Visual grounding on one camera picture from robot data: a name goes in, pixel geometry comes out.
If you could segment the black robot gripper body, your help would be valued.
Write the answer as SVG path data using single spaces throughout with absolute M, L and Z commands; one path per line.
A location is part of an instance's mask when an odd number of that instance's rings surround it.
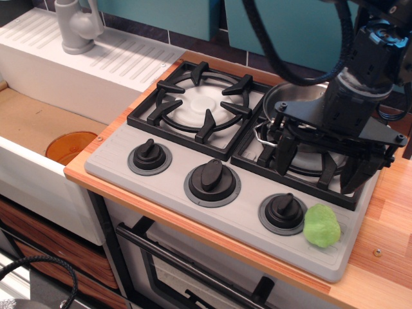
M 389 166 L 393 153 L 406 145 L 406 138 L 372 114 L 392 90 L 392 84 L 368 86 L 343 70 L 319 99 L 276 103 L 274 125 L 294 135 L 297 145 L 304 143 L 347 157 L 379 153 L 384 155 L 382 167 Z

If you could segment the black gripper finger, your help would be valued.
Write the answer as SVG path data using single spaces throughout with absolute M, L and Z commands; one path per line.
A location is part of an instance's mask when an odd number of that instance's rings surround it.
M 289 132 L 283 133 L 276 150 L 276 171 L 281 176 L 284 176 L 290 167 L 297 151 L 297 140 L 295 136 Z
M 379 153 L 349 157 L 341 173 L 341 193 L 349 194 L 356 191 L 375 175 L 383 163 L 384 155 Z

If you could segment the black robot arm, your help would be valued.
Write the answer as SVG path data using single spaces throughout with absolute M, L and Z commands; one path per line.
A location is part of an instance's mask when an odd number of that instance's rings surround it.
M 389 167 L 405 140 L 387 126 L 402 113 L 373 114 L 395 86 L 411 94 L 411 2 L 359 1 L 352 20 L 346 1 L 334 3 L 342 30 L 340 59 L 316 79 L 304 79 L 281 67 L 281 76 L 297 86 L 327 82 L 325 94 L 311 101 L 275 105 L 275 170 L 286 174 L 297 148 L 308 144 L 346 156 L 341 192 L 355 191 L 378 170 Z

